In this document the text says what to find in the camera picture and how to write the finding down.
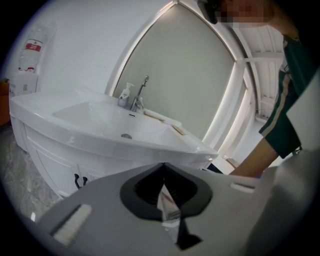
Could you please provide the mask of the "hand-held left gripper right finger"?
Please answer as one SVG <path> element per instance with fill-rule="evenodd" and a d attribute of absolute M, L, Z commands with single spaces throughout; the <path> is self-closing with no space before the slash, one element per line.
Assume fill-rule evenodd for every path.
<path fill-rule="evenodd" d="M 177 242 L 163 247 L 165 256 L 265 256 L 275 248 L 274 168 L 249 178 L 163 167 L 181 210 Z"/>

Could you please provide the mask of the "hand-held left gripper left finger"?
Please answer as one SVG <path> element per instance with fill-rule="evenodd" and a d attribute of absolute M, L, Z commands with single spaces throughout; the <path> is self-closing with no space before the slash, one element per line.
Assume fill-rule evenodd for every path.
<path fill-rule="evenodd" d="M 121 202 L 123 183 L 153 167 L 145 165 L 89 182 L 45 213 L 34 226 L 36 238 L 58 256 L 178 256 L 181 251 L 160 222 L 136 217 Z M 89 205 L 91 213 L 66 246 L 52 233 L 79 205 Z"/>

